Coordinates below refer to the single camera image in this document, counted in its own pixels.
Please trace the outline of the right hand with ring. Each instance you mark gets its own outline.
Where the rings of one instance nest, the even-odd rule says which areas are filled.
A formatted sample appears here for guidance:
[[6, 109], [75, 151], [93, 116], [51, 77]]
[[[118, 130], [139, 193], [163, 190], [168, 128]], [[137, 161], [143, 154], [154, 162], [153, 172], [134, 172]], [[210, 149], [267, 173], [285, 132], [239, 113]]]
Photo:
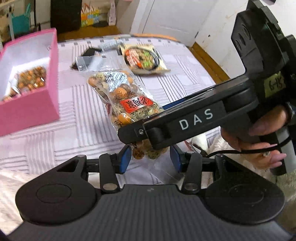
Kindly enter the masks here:
[[[249, 130], [250, 136], [265, 136], [282, 128], [288, 119], [288, 112], [283, 106], [277, 106], [269, 113], [260, 118]], [[222, 138], [235, 150], [253, 150], [271, 147], [269, 143], [247, 143], [241, 141], [236, 136], [231, 135], [223, 128], [221, 129]], [[268, 156], [260, 154], [246, 154], [244, 159], [250, 162], [257, 169], [273, 169], [282, 165], [287, 154], [273, 150]]]

